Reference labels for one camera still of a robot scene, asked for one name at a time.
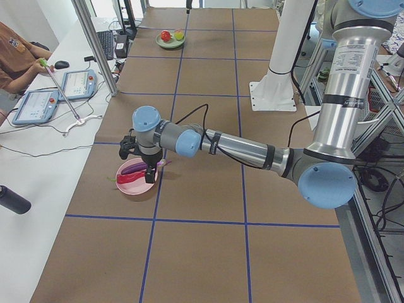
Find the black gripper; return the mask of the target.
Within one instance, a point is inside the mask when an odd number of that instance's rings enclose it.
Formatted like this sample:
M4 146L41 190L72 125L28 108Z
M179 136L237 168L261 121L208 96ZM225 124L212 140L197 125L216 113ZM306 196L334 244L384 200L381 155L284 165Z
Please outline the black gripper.
M158 148L157 151L140 151L141 159L146 163L145 182L154 184L156 180L157 164L163 158L163 151Z

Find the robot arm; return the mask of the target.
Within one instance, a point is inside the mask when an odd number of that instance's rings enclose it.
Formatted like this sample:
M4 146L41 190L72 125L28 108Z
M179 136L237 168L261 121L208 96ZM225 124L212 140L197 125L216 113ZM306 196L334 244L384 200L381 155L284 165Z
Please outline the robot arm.
M156 107L137 108L132 116L133 151L147 163L146 180L157 178L164 153L194 157L198 151L223 155L253 170L269 170L297 186L319 208L337 208L354 196L352 143L367 102L371 73L381 44L387 41L402 1L328 1L323 35L336 43L317 123L292 143L294 119L305 107L292 92L292 68L310 26L316 1L287 1L280 18L268 70L249 87L244 125L252 138L209 129L186 117L168 121Z

